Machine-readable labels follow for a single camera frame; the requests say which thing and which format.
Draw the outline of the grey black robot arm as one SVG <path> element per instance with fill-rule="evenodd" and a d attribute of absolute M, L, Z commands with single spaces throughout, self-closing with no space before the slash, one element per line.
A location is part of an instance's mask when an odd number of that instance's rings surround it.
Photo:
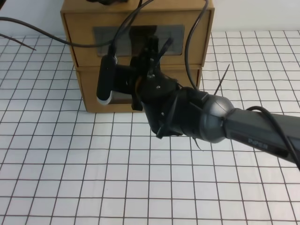
<path fill-rule="evenodd" d="M 210 143 L 232 139 L 299 165 L 300 119 L 272 114 L 261 106 L 235 108 L 225 97 L 183 87 L 164 75 L 159 61 L 162 49 L 151 37 L 130 65 L 136 69 L 133 109 L 143 108 L 157 138 L 186 135 Z"/>

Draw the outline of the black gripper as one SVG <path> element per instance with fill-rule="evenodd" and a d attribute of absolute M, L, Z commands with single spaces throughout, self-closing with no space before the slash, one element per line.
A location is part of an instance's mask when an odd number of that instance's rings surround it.
<path fill-rule="evenodd" d="M 172 43 L 173 38 L 168 38 L 158 52 L 158 37 L 149 37 L 143 50 L 143 59 L 135 56 L 130 62 L 130 66 L 137 71 L 134 91 L 136 99 L 143 107 L 150 129 L 157 138 L 184 135 L 173 127 L 179 94 L 184 87 L 160 69 L 154 69 Z M 152 75 L 148 77 L 148 72 L 153 69 Z"/>

